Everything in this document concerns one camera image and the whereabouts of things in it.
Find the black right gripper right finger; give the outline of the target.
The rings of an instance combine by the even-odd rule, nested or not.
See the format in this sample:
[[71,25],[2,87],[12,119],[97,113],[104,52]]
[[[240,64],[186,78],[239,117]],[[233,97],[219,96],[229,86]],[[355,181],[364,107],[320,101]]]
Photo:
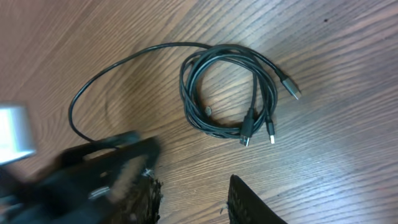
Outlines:
[[287,224],[238,175],[230,177],[227,206],[230,224]]

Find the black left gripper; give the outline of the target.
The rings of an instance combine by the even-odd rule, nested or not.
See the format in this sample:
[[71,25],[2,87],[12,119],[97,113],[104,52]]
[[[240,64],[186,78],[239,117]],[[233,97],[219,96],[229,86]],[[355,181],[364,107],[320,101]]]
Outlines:
[[160,154],[126,132],[64,150],[33,182],[1,169],[1,223],[115,223],[119,203]]

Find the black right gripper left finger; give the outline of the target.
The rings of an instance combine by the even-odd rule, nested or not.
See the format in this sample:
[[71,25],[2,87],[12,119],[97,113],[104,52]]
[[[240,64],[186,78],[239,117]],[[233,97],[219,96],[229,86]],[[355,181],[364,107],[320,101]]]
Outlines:
[[134,184],[126,197],[119,203],[114,215],[118,224],[157,224],[162,201],[162,183],[155,179],[154,173],[146,169],[141,179]]

